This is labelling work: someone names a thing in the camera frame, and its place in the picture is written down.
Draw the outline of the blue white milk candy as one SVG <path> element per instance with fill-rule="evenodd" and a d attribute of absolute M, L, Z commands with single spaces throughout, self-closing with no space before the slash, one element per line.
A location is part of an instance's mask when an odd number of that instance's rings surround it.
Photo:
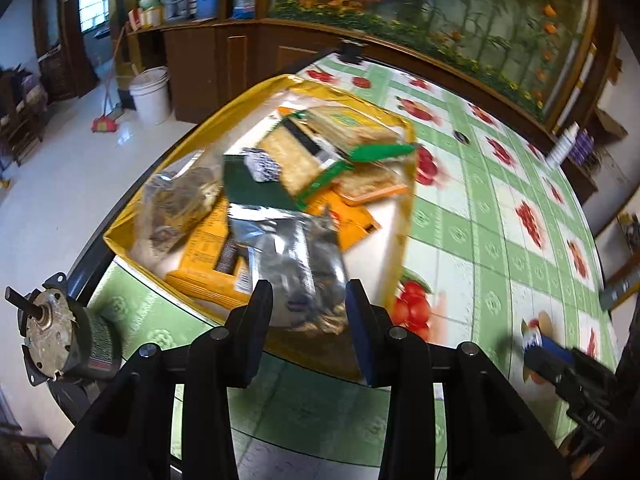
<path fill-rule="evenodd" d="M 526 326 L 522 333 L 523 351 L 542 346 L 542 335 L 537 326 Z"/>

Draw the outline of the yellow snack packet barcode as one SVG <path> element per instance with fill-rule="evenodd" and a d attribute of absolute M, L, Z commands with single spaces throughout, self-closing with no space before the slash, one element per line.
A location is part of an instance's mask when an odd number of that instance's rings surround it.
<path fill-rule="evenodd" d="M 221 196 L 190 234 L 178 268 L 164 281 L 183 295 L 227 310 L 244 306 L 252 285 L 245 259 L 228 227 L 229 202 Z"/>

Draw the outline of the silver foil snack bag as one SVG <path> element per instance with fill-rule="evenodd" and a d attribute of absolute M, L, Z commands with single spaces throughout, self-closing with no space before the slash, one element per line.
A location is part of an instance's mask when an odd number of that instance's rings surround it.
<path fill-rule="evenodd" d="M 252 283 L 271 284 L 272 327 L 334 335 L 344 330 L 347 274 L 329 214 L 232 204 L 228 220 L 234 240 L 246 249 Z"/>

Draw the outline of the clear bag sunflower seeds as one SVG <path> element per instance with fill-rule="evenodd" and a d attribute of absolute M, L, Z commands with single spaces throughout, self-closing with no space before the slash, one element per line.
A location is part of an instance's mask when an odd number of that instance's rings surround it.
<path fill-rule="evenodd" d="M 143 185 L 131 255 L 155 266 L 212 210 L 222 191 L 224 158 L 216 148 L 187 154 Z"/>

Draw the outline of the orange chip bag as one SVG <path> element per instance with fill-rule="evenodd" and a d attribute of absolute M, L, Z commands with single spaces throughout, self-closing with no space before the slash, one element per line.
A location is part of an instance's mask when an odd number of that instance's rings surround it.
<path fill-rule="evenodd" d="M 317 194 L 306 206 L 305 211 L 314 216 L 320 216 L 325 212 L 331 216 L 337 229 L 338 247 L 341 252 L 347 252 L 380 228 L 380 224 L 366 207 L 349 206 L 330 190 Z"/>

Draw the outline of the green edged cracker packet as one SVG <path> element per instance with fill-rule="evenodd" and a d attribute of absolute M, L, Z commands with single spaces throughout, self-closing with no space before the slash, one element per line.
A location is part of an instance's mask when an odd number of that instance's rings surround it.
<path fill-rule="evenodd" d="M 355 166 L 306 125 L 303 112 L 284 116 L 256 144 L 280 167 L 280 182 L 304 210 L 321 191 Z"/>

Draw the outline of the yellow green cracker packet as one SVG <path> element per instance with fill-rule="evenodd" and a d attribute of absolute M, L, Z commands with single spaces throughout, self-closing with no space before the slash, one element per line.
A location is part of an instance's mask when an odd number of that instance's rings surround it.
<path fill-rule="evenodd" d="M 379 120 L 347 106 L 314 106 L 302 111 L 306 125 L 350 162 L 382 162 L 416 150 Z"/>

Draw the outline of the orange cracker packet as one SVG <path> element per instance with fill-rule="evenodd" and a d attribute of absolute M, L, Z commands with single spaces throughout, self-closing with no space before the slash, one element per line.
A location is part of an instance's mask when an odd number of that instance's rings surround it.
<path fill-rule="evenodd" d="M 332 183 L 332 191 L 349 206 L 360 206 L 409 191 L 405 180 L 393 169 L 361 164 L 343 172 Z"/>

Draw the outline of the fruit pattern green tablecloth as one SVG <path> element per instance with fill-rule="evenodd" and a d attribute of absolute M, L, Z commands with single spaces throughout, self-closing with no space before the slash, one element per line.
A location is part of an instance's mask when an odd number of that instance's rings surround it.
<path fill-rule="evenodd" d="M 577 426 L 552 385 L 524 363 L 522 333 L 537 326 L 609 370 L 612 325 L 601 311 L 593 237 L 561 170 L 468 101 L 372 62 L 353 68 L 328 55 L 299 76 L 341 89 L 413 124 L 412 180 L 393 325 L 428 344 L 477 344 L 526 403 L 560 452 Z M 469 145 L 454 138 L 464 133 Z M 115 255 L 89 308 L 107 318 L 127 362 L 142 344 L 187 346 L 214 320 Z M 436 469 L 448 478 L 445 398 L 435 385 Z M 183 386 L 175 388 L 171 461 L 181 466 Z M 382 479 L 390 388 L 360 372 L 348 317 L 338 335 L 272 327 L 258 372 L 228 391 L 238 478 Z"/>

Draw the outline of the electric motor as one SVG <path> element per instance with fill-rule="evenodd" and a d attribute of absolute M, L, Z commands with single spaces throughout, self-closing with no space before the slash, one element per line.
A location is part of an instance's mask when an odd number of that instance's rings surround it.
<path fill-rule="evenodd" d="M 17 308 L 18 331 L 29 382 L 76 382 L 115 377 L 122 343 L 114 325 L 68 294 L 67 276 L 58 272 L 29 295 L 8 286 L 4 299 Z"/>

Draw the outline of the purple bottles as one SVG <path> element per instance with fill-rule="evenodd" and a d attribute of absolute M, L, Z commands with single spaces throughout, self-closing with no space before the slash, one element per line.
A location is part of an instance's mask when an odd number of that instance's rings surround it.
<path fill-rule="evenodd" d="M 594 147 L 593 137 L 587 129 L 578 132 L 575 144 L 570 151 L 570 159 L 577 165 L 582 166 L 587 157 L 592 153 Z"/>

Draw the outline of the white spray bottle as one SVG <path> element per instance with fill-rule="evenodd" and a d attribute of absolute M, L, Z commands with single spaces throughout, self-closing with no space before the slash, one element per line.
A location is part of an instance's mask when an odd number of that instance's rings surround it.
<path fill-rule="evenodd" d="M 546 157 L 546 164 L 550 170 L 560 168 L 564 160 L 570 154 L 570 151 L 574 148 L 578 132 L 579 125 L 577 122 L 573 122 L 563 131 L 558 142 L 555 143 L 555 146 Z"/>

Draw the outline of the round black bottle cap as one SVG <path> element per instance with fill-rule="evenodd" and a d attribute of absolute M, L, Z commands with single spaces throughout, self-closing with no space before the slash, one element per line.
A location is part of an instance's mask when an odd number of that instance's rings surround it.
<path fill-rule="evenodd" d="M 463 145 L 469 145 L 470 139 L 462 132 L 454 130 L 454 138 Z"/>

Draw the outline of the yellow rimmed white tray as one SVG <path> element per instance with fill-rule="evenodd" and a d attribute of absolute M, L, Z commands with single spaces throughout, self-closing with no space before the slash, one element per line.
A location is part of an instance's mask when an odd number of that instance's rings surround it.
<path fill-rule="evenodd" d="M 390 307 L 400 280 L 413 124 L 295 75 L 267 79 L 195 129 L 106 231 L 160 288 L 221 320 L 259 281 L 271 325 L 339 334 L 345 287 Z"/>

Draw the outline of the red broom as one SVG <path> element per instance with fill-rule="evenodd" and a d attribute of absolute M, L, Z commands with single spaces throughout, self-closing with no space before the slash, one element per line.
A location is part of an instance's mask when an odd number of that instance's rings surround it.
<path fill-rule="evenodd" d="M 102 105 L 102 112 L 99 117 L 94 118 L 91 125 L 92 133 L 114 133 L 117 131 L 116 119 L 112 117 L 113 104 L 111 100 L 110 85 L 115 75 L 116 58 L 122 43 L 122 37 L 125 36 L 126 26 L 122 26 L 118 34 L 115 47 L 113 49 L 113 56 L 110 62 L 110 68 L 106 79 L 104 80 L 104 99 Z"/>

